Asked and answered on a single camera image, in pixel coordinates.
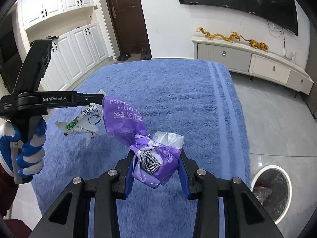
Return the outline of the blue white gloved left hand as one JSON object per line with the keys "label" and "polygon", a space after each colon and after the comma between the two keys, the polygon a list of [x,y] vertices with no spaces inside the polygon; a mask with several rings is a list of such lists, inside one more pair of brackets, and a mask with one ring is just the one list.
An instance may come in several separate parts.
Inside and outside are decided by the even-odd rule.
{"label": "blue white gloved left hand", "polygon": [[[16,162],[17,173],[21,178],[40,173],[44,167],[45,150],[43,146],[46,141],[46,129],[46,121],[40,118],[35,133],[26,142],[23,142],[20,140],[21,135],[17,126],[9,121],[1,125],[1,166],[5,173],[14,177],[13,162]],[[21,149],[21,153],[13,160],[11,149],[15,145]]]}

